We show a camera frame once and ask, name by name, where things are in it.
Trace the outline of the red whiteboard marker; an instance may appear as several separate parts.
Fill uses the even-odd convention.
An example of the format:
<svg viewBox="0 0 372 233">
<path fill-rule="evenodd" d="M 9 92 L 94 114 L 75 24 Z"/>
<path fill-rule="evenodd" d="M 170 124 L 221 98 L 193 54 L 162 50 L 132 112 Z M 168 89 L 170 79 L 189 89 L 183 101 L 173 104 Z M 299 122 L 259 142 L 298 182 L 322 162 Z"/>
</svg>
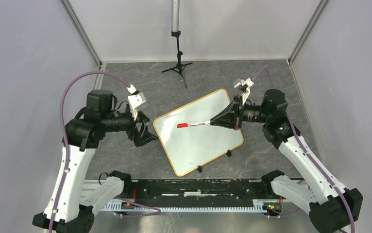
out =
<svg viewBox="0 0 372 233">
<path fill-rule="evenodd" d="M 203 122 L 196 122 L 196 123 L 179 123 L 179 124 L 177 124 L 176 128 L 179 129 L 179 128 L 209 125 L 209 124 L 210 124 L 210 121 L 203 121 Z"/>
</svg>

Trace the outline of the whiteboard with yellow edge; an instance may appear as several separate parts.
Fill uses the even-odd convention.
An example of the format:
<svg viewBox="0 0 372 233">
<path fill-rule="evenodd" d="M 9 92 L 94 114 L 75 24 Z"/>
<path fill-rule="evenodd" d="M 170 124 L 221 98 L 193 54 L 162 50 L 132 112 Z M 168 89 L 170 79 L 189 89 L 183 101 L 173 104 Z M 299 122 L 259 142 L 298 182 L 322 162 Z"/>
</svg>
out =
<svg viewBox="0 0 372 233">
<path fill-rule="evenodd" d="M 241 130 L 211 125 L 176 128 L 179 123 L 209 121 L 230 101 L 227 90 L 221 88 L 154 120 L 153 127 L 176 176 L 187 175 L 243 144 Z"/>
</svg>

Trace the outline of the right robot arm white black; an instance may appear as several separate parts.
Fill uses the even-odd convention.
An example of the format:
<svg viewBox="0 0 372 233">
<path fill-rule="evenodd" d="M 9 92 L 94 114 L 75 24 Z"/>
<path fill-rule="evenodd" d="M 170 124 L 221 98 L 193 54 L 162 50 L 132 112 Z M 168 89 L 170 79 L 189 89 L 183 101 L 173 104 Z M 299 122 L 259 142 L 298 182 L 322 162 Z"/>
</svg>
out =
<svg viewBox="0 0 372 233">
<path fill-rule="evenodd" d="M 277 89 L 265 92 L 260 105 L 246 104 L 235 96 L 229 105 L 210 119 L 210 125 L 239 130 L 243 122 L 262 123 L 264 137 L 295 166 L 305 181 L 302 185 L 279 170 L 261 178 L 266 198 L 281 196 L 308 214 L 321 233 L 355 232 L 363 196 L 339 181 L 307 146 L 304 137 L 287 115 L 285 94 Z"/>
</svg>

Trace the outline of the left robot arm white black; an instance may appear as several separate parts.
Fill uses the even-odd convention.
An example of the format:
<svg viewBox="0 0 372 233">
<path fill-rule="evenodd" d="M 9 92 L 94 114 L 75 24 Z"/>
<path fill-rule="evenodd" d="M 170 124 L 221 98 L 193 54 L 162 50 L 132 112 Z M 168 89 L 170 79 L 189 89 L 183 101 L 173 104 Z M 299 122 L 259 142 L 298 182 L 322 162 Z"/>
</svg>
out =
<svg viewBox="0 0 372 233">
<path fill-rule="evenodd" d="M 126 132 L 136 147 L 157 139 L 149 132 L 149 118 L 140 109 L 146 102 L 144 94 L 132 87 L 129 92 L 123 112 L 111 91 L 89 92 L 85 107 L 65 125 L 55 188 L 45 210 L 33 217 L 34 226 L 58 233 L 87 233 L 109 201 L 135 196 L 131 176 L 119 171 L 108 173 L 94 191 L 81 195 L 88 166 L 107 133 Z"/>
</svg>

